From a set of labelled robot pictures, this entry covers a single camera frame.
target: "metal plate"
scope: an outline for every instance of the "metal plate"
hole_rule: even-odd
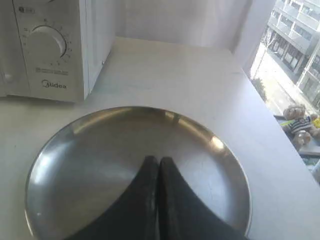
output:
[[[101,215],[126,189],[143,159],[170,156],[199,198],[246,234],[251,195],[228,147],[191,119],[149,107],[84,116],[53,136],[26,183],[25,212],[39,239],[63,239]]]

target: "microwave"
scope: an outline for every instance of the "microwave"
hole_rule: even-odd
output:
[[[85,100],[115,32],[114,0],[1,0],[0,96]]]

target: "teddy bear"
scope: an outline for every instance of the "teddy bear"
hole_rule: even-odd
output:
[[[292,135],[292,144],[297,151],[310,142],[311,136],[320,140],[320,129],[316,128],[313,124],[318,115],[311,114],[310,116],[306,116],[305,105],[290,105],[283,111],[283,116],[289,122],[282,125],[282,129],[287,134]]]

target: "white countertop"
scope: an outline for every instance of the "white countertop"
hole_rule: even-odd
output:
[[[83,115],[119,106],[183,114],[226,142],[250,185],[250,239],[319,239],[320,188],[231,53],[128,38],[116,40],[83,103],[0,98],[0,239],[32,239],[25,181],[46,141]]]

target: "black object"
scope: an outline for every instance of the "black object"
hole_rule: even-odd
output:
[[[246,240],[196,196],[170,157],[160,163],[158,212],[161,240]]]
[[[147,156],[125,192],[99,218],[67,240],[154,240],[159,164]]]

